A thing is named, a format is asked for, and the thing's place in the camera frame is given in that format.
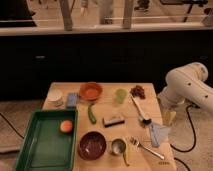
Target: wooden table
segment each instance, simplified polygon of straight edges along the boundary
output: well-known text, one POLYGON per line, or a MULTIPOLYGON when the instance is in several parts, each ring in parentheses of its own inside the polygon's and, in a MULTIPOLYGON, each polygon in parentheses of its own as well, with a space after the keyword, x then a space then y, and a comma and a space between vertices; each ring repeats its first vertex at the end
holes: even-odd
MULTIPOLYGON (((130 91, 135 85, 141 85, 145 89, 145 100, 140 100, 142 109, 147 112, 152 120, 162 124, 161 111, 156 98, 154 87, 151 83, 100 83, 103 87, 101 98, 93 106, 92 110, 97 118, 97 123, 92 125, 88 119, 88 103, 79 102, 78 109, 78 145, 81 137, 89 131, 102 133, 107 141, 107 149, 103 156, 94 161, 85 161, 79 157, 77 150, 75 153, 74 171, 173 171, 176 170, 173 153, 170 148, 168 138, 159 148, 152 148, 150 142, 149 129, 142 127, 138 122, 138 112, 133 105, 130 95, 126 97, 123 104, 117 104, 114 100, 115 91, 119 88, 130 91), (105 128, 102 120, 104 116, 122 114, 125 117, 125 124, 105 128), (129 144, 130 166, 127 167, 122 156, 111 155, 111 142, 115 138, 134 136, 147 147, 165 155, 165 160, 153 156, 147 151, 129 144)), ((50 89, 60 89, 63 92, 64 104, 67 94, 79 92, 81 83, 52 83, 50 89)), ((56 109, 49 101, 45 100, 43 109, 56 109)))

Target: green tray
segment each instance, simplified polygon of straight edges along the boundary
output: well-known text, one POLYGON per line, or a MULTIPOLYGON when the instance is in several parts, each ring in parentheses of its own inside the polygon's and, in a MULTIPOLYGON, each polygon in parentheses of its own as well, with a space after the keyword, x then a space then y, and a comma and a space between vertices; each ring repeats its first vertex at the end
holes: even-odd
POLYGON ((71 171, 74 164, 77 110, 43 110, 32 114, 15 171, 71 171), (73 122, 73 130, 60 132, 63 120, 73 122))

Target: brown bowl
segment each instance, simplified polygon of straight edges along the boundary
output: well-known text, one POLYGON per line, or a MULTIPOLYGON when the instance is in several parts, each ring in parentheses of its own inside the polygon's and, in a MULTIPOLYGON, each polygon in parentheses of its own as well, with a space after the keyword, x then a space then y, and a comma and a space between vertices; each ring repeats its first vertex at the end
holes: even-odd
POLYGON ((79 95, 84 100, 97 100, 102 91, 103 89, 100 84, 96 82, 88 82, 81 85, 79 95))
POLYGON ((105 150, 106 140, 96 131, 85 134, 78 145, 78 154, 84 160, 96 160, 104 154, 105 150))

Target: white container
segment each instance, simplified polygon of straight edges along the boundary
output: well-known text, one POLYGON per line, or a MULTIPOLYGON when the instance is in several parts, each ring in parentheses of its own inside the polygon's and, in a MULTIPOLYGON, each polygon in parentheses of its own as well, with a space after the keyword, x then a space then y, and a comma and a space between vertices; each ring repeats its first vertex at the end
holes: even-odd
POLYGON ((52 103, 55 107, 61 106, 63 104, 63 93, 61 90, 52 89, 49 91, 47 95, 47 99, 50 103, 52 103))

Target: orange fruit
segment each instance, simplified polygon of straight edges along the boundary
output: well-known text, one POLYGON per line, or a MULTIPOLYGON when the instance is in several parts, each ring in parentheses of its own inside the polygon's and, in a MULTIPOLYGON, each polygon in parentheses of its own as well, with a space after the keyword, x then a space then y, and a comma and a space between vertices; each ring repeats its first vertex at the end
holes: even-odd
POLYGON ((73 129, 73 123, 70 120, 64 120, 61 122, 60 130, 63 133, 71 132, 73 129))

